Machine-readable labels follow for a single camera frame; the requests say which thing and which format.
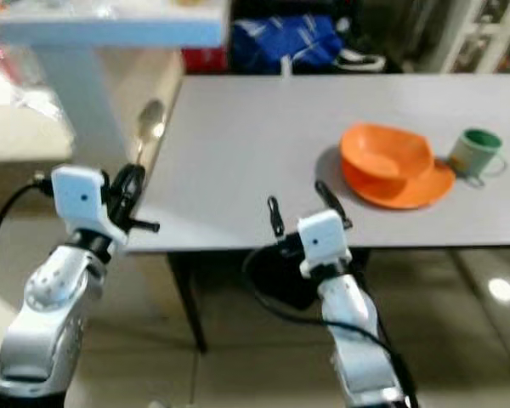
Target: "tiled floor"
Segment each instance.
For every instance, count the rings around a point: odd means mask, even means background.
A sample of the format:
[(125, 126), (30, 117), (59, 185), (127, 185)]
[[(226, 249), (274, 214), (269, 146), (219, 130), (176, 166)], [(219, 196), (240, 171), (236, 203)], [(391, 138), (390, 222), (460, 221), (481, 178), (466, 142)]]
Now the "tiled floor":
[[(96, 325), (68, 406), (343, 407), (325, 330), (267, 316), (229, 269), (197, 275), (209, 354), (163, 327), (117, 336)], [(423, 407), (510, 408), (510, 355), (445, 252), (376, 252), (369, 281)]]

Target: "gray table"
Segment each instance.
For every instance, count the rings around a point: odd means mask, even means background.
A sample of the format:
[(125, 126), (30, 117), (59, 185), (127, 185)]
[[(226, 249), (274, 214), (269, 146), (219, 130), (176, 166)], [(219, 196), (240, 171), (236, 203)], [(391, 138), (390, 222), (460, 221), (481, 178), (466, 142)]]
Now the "gray table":
[[(458, 181), (429, 208), (383, 210), (358, 199), (339, 170), (337, 144), (356, 122), (425, 135), (439, 156), (465, 128), (488, 128), (504, 139), (508, 170), (482, 190)], [(352, 218), (352, 247), (510, 245), (510, 76), (187, 77), (139, 209), (161, 231), (133, 232), (129, 250), (270, 243), (268, 195), (292, 230), (322, 208), (316, 179)]]

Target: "mug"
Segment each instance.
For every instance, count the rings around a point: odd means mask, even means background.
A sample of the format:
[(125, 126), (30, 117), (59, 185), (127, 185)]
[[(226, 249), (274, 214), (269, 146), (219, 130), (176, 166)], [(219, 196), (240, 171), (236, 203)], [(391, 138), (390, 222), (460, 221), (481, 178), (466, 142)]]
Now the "mug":
[[(468, 180), (474, 180), (474, 185), (485, 185), (481, 176), (498, 176), (502, 174), (507, 163), (499, 154), (502, 141), (494, 133), (483, 129), (467, 129), (457, 140), (450, 153), (450, 166)], [(501, 160), (501, 168), (496, 172), (487, 173), (484, 169), (494, 157)]]

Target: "white shelf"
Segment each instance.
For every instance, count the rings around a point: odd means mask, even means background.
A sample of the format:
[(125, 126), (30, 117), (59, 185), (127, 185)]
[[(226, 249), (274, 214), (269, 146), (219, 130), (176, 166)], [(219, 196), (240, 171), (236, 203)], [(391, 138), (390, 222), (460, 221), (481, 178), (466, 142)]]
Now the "white shelf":
[[(91, 6), (95, 3), (104, 5)], [(217, 47), (229, 25), (230, 0), (201, 0), (193, 6), (178, 5), (177, 0), (62, 4), (57, 8), (32, 0), (13, 4), (0, 13), (0, 41), (31, 46)]]

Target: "metal spoon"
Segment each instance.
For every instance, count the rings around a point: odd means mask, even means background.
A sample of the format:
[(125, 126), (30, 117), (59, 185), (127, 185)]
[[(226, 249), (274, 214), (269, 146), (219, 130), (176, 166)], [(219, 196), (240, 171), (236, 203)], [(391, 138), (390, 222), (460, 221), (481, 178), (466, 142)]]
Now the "metal spoon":
[(151, 140), (158, 140), (164, 135), (167, 123), (167, 111), (164, 104), (158, 99), (150, 100), (138, 116), (138, 157), (139, 161), (145, 146)]

